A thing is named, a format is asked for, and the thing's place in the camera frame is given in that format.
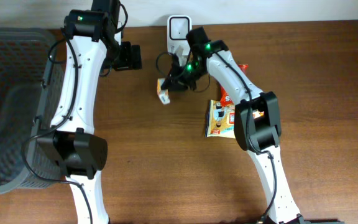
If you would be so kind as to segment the red snack packet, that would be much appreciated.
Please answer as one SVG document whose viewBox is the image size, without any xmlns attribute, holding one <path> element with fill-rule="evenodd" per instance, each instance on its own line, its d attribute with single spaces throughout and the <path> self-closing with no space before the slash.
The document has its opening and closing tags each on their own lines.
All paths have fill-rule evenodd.
<svg viewBox="0 0 358 224">
<path fill-rule="evenodd" d="M 249 68 L 248 64 L 239 64 L 238 67 L 241 69 L 241 71 L 243 73 L 247 73 L 247 70 Z M 231 100 L 231 97 L 228 95 L 227 91 L 223 88 L 222 85 L 220 85 L 220 89 L 221 89 L 221 99 L 220 99 L 220 103 L 222 106 L 232 106 L 233 102 Z"/>
</svg>

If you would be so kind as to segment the orange tissue pack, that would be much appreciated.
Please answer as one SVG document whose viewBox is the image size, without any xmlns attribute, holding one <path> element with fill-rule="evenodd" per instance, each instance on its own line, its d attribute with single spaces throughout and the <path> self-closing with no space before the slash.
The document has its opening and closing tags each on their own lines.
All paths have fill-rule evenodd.
<svg viewBox="0 0 358 224">
<path fill-rule="evenodd" d="M 168 105 L 170 104 L 170 97 L 168 94 L 168 90 L 162 89 L 162 84 L 164 83 L 164 81 L 165 81 L 164 78 L 159 78 L 157 80 L 157 96 L 163 105 Z"/>
</svg>

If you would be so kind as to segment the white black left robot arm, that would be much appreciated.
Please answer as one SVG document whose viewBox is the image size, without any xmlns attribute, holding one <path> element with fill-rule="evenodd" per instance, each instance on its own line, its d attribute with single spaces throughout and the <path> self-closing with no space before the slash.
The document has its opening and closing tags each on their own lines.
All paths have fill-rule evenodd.
<svg viewBox="0 0 358 224">
<path fill-rule="evenodd" d="M 139 45 L 121 40 L 126 25 L 119 23 L 119 14 L 125 11 L 119 0 L 97 0 L 91 9 L 73 9 L 65 17 L 62 91 L 50 129 L 35 137 L 70 185 L 78 223 L 111 221 L 101 186 L 108 144 L 94 134 L 94 103 L 101 71 L 142 68 Z"/>
</svg>

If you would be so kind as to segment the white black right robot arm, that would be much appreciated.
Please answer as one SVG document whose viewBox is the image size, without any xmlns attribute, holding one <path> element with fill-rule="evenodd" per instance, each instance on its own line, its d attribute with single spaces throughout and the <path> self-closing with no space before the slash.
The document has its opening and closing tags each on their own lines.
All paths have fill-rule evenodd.
<svg viewBox="0 0 358 224">
<path fill-rule="evenodd" d="M 235 62 L 228 46 L 212 41 L 203 27 L 189 31 L 186 63 L 172 63 L 163 90 L 195 90 L 196 81 L 209 74 L 234 104 L 234 135 L 251 157 L 259 175 L 267 208 L 259 223 L 304 223 L 288 186 L 280 155 L 282 133 L 278 98 L 256 87 Z"/>
</svg>

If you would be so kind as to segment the yellow snack bag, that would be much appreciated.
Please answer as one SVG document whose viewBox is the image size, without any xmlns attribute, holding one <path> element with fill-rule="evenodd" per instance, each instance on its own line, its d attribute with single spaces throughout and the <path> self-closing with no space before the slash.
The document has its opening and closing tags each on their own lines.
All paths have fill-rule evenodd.
<svg viewBox="0 0 358 224">
<path fill-rule="evenodd" d="M 220 101 L 210 100 L 206 117 L 205 136 L 235 138 L 234 134 L 235 105 L 223 105 Z"/>
</svg>

